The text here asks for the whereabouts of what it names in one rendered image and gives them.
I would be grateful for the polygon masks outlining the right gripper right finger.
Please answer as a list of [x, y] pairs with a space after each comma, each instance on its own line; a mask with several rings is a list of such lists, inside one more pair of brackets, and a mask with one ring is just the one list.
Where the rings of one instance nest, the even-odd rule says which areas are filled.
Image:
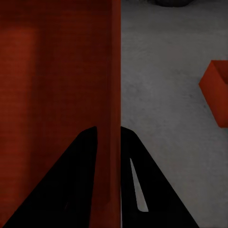
[[[130, 158], [149, 212], [137, 207]], [[138, 135], [121, 126], [123, 228], [199, 228]]]

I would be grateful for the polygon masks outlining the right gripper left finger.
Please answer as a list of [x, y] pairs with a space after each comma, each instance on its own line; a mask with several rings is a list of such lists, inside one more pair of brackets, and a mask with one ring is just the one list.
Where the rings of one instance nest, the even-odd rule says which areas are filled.
[[89, 228], [97, 144], [82, 131], [2, 228]]

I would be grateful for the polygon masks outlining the storage box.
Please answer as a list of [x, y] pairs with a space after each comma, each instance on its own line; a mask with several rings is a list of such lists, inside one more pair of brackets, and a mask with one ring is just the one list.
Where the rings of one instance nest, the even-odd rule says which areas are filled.
[[217, 125], [228, 127], [228, 61], [212, 60], [199, 86]]
[[121, 228], [121, 0], [0, 0], [0, 228], [94, 126], [89, 228]]

